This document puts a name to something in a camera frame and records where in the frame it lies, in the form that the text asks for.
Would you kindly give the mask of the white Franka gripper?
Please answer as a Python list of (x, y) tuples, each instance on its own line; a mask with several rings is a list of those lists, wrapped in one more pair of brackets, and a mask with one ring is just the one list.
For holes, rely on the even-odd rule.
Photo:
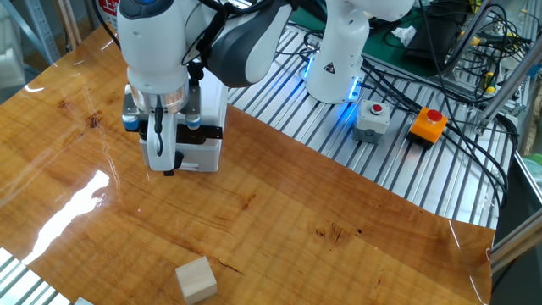
[(164, 176), (174, 176), (177, 123), (173, 114), (164, 114), (161, 123), (151, 114), (147, 127), (148, 166), (163, 171)]

